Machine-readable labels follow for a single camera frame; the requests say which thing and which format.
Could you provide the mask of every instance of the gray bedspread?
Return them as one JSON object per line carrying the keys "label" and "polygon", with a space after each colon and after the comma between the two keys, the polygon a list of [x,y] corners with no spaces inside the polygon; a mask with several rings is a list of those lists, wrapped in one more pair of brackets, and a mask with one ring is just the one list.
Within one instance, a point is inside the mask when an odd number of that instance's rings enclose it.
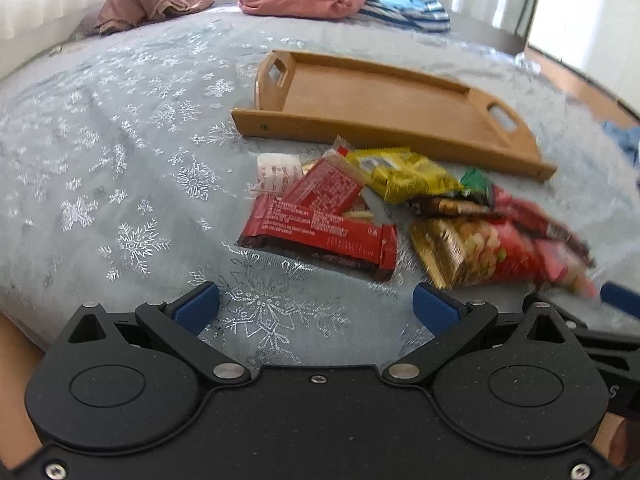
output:
{"label": "gray bedspread", "polygon": [[[622,261],[624,278],[635,280],[633,171],[589,113],[545,80],[405,31],[204,12],[76,47],[64,70],[56,68],[61,57],[42,61],[49,75],[24,88],[7,87],[16,76],[2,83],[0,308],[50,342],[83,301],[132,310],[213,280],[222,308],[201,338],[251,368],[381,365],[430,338],[412,313],[424,271],[405,235],[407,218],[375,197],[378,219],[400,231],[388,283],[236,246],[252,206],[255,153],[311,158],[324,150],[247,140],[234,127],[230,110],[252,105],[256,67],[274,48],[375,59],[495,93],[559,167],[545,185],[498,182],[586,236],[602,263],[598,280],[615,277]],[[457,294],[517,310],[526,291]],[[620,328],[621,318],[603,316],[595,303],[576,308],[597,326]]]}

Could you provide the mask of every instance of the tray handle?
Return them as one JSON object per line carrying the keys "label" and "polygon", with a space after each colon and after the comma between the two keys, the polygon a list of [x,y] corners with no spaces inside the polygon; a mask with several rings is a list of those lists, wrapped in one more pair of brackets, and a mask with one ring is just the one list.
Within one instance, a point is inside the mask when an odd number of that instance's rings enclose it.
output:
{"label": "tray handle", "polygon": [[[513,108],[497,97],[475,89],[470,91],[469,98],[509,147],[540,159],[538,146],[529,127]],[[514,128],[512,130],[505,128],[492,114],[492,108],[501,110],[513,122]]]}
{"label": "tray handle", "polygon": [[274,50],[258,67],[255,77],[255,107],[281,111],[291,86],[296,60],[284,50]]}

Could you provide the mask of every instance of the brown blanket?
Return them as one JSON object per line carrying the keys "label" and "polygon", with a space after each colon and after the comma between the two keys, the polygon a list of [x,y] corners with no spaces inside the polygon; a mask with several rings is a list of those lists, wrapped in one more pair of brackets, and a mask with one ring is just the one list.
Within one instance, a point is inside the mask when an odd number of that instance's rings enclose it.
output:
{"label": "brown blanket", "polygon": [[100,34],[111,34],[212,6],[213,0],[107,0],[95,24]]}

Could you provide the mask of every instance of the wooden tray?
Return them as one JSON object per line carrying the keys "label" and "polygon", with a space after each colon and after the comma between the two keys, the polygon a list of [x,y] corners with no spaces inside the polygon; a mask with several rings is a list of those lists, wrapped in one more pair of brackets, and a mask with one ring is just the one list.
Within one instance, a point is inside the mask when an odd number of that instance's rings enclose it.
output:
{"label": "wooden tray", "polygon": [[[408,146],[449,160],[531,176],[556,171],[540,160],[527,125],[500,99],[425,73],[345,57],[275,50],[255,79],[255,110],[231,115],[244,136],[358,148]],[[499,108],[515,128],[492,113]]]}

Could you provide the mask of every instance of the pile of snacks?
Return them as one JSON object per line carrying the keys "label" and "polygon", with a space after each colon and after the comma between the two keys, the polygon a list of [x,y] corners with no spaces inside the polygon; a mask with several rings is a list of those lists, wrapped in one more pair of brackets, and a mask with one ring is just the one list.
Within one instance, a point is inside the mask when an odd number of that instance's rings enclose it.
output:
{"label": "pile of snacks", "polygon": [[254,204],[240,245],[286,248],[386,280],[396,265],[396,229],[372,225],[360,193],[368,186],[416,215],[410,237],[437,288],[527,281],[595,294],[586,275],[594,265],[587,245],[480,170],[458,181],[408,148],[354,150],[341,139],[310,164],[287,157],[270,172],[258,162],[265,194]]}

